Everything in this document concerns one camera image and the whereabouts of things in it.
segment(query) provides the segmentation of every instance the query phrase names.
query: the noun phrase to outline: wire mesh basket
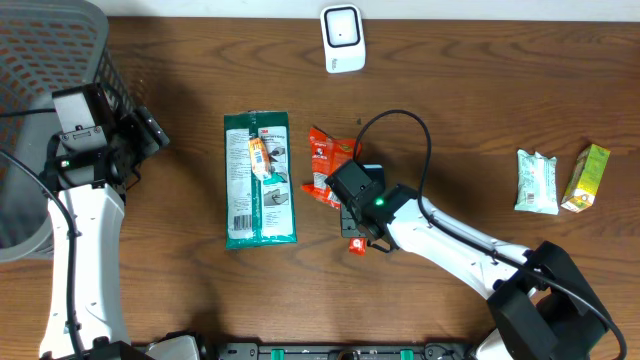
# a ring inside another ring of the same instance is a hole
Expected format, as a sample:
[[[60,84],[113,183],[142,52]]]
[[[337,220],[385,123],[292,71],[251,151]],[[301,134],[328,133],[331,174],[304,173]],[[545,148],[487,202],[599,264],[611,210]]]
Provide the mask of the wire mesh basket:
[[[0,114],[53,108],[52,92],[91,82],[109,83],[131,111],[108,32],[106,16],[83,0],[0,0]],[[1,118],[0,148],[39,173],[58,131],[55,113]],[[19,169],[0,162],[0,262],[52,255],[46,199]]]

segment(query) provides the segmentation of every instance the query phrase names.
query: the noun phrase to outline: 3m package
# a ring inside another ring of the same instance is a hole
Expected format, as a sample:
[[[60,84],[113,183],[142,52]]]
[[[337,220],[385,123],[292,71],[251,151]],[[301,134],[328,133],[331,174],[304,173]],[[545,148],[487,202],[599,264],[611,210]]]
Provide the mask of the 3m package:
[[[289,119],[286,112],[225,115],[227,249],[295,243]],[[251,171],[249,141],[266,147],[271,178]]]

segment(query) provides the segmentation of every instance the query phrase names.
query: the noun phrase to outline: white device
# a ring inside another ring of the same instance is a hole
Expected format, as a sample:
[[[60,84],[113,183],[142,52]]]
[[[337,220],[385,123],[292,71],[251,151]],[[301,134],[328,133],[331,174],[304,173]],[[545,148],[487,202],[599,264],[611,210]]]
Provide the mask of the white device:
[[[329,73],[360,70],[366,51],[362,16],[354,5],[334,5],[320,13],[324,57]]]

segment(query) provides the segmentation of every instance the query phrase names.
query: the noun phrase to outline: red candy wrapper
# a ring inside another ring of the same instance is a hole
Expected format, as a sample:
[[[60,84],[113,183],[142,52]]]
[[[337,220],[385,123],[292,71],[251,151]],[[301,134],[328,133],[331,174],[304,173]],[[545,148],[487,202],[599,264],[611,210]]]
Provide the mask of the red candy wrapper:
[[[356,140],[336,140],[314,127],[309,132],[309,142],[311,143],[313,184],[302,185],[302,190],[317,200],[340,209],[340,201],[324,183],[324,180],[340,165],[353,157],[353,147]],[[361,150],[362,145],[358,146],[358,155]]]
[[[367,251],[367,239],[351,238],[349,240],[349,252],[356,255],[364,255]]]

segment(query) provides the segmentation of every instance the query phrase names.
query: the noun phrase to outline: yellow juice box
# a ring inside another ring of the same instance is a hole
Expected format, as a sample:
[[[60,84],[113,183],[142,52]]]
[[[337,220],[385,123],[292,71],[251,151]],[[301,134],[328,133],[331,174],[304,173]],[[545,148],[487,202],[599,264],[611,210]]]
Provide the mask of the yellow juice box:
[[[560,204],[563,208],[578,213],[593,205],[610,153],[595,144],[580,153]]]

